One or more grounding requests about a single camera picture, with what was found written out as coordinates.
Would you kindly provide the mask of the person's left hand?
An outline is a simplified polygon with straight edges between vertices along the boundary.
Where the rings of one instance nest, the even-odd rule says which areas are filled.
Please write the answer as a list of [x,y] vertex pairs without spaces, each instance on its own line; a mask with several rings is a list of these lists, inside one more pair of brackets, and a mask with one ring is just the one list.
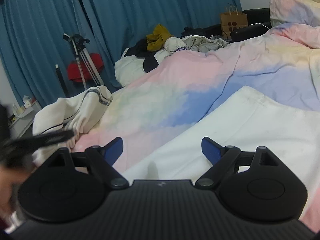
[[13,213],[10,202],[13,185],[25,182],[30,175],[31,172],[23,168],[8,168],[1,165],[1,218],[6,219]]

